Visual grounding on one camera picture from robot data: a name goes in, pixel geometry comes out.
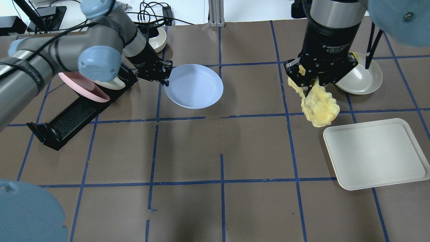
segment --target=white floor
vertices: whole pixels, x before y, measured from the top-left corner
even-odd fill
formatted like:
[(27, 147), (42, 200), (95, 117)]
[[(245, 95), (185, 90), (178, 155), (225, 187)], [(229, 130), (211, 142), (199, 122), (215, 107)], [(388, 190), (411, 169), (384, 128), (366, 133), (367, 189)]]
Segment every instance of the white floor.
[[(53, 0), (32, 0), (34, 6), (48, 6)], [(138, 12), (141, 0), (122, 0)], [(208, 22), (209, 2), (208, 0), (162, 0), (168, 3), (173, 10), (173, 16), (194, 24)], [(224, 19), (226, 22), (252, 22), (264, 20), (291, 19), (291, 3), (293, 0), (224, 0)], [(85, 20), (80, 11), (79, 3), (73, 1), (59, 1), (53, 6), (67, 6), (61, 28), (69, 28)], [(16, 6), (24, 23), (28, 24), (28, 17)], [(161, 7), (154, 7), (156, 15), (163, 15)], [(12, 0), (0, 0), (0, 16), (18, 15), (13, 7)], [(130, 18), (136, 21), (137, 16), (130, 14)], [(174, 21), (175, 25), (186, 25), (180, 21)]]

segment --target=bolt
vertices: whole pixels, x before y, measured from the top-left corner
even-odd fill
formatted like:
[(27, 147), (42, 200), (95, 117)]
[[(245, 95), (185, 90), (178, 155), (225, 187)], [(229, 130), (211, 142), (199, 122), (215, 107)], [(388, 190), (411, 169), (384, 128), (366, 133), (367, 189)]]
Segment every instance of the bolt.
[(405, 21), (409, 21), (409, 20), (411, 20), (412, 19), (412, 17), (414, 16), (414, 14), (413, 13), (411, 13), (411, 12), (408, 12), (408, 13), (406, 13), (404, 16), (403, 16), (403, 20), (405, 20)]

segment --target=brown table surface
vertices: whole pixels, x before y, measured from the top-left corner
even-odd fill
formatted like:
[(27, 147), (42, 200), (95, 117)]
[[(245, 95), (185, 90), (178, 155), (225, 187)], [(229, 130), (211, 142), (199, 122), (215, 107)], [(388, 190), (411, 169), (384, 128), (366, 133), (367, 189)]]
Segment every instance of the brown table surface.
[[(358, 191), (336, 181), (325, 128), (303, 116), (281, 64), (306, 24), (169, 26), (164, 58), (219, 73), (221, 100), (189, 110), (141, 80), (58, 152), (24, 125), (77, 98), (55, 77), (0, 133), (0, 177), (48, 189), (74, 242), (429, 241), (429, 181)], [(366, 52), (369, 32), (365, 18), (352, 51)], [(0, 58), (15, 39), (0, 38)], [(376, 92), (327, 87), (341, 107), (332, 126), (402, 118), (430, 158), (430, 48), (383, 36), (375, 60)]]

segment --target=white bowl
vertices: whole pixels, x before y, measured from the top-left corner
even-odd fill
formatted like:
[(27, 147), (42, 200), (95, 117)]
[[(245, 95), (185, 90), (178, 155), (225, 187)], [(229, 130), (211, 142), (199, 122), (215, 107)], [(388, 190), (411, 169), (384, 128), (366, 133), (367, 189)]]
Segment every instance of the white bowl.
[(164, 28), (157, 28), (158, 35), (149, 39), (149, 44), (154, 48), (155, 52), (160, 52), (166, 46), (167, 34)]
[(375, 92), (382, 84), (382, 71), (374, 60), (366, 70), (366, 56), (355, 53), (358, 65), (352, 69), (336, 86), (347, 93), (364, 95)]
[(222, 96), (224, 85), (213, 70), (196, 64), (180, 65), (170, 74), (167, 96), (188, 109), (204, 109), (215, 104)]

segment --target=black box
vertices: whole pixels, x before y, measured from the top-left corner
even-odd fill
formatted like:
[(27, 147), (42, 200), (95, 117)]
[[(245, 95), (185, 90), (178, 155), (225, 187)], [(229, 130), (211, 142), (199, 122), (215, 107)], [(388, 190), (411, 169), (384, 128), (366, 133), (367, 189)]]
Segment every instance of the black box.
[(26, 27), (18, 16), (0, 17), (0, 36), (23, 34)]

